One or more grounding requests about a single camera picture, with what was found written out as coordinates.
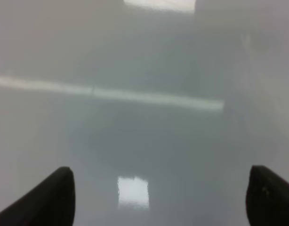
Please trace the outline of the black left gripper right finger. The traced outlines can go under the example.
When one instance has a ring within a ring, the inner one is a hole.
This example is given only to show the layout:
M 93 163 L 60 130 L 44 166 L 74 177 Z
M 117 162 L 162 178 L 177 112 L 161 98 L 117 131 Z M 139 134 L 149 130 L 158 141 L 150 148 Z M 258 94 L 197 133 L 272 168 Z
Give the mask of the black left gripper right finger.
M 266 166 L 253 165 L 246 213 L 251 226 L 289 226 L 289 182 Z

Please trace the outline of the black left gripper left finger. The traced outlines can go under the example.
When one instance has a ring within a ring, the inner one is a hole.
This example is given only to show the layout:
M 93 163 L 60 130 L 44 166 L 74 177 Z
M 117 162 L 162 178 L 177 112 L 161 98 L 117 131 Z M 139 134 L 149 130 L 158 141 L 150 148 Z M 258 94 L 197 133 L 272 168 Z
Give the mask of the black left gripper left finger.
M 60 167 L 2 210 L 0 226 L 72 226 L 74 217 L 74 174 Z

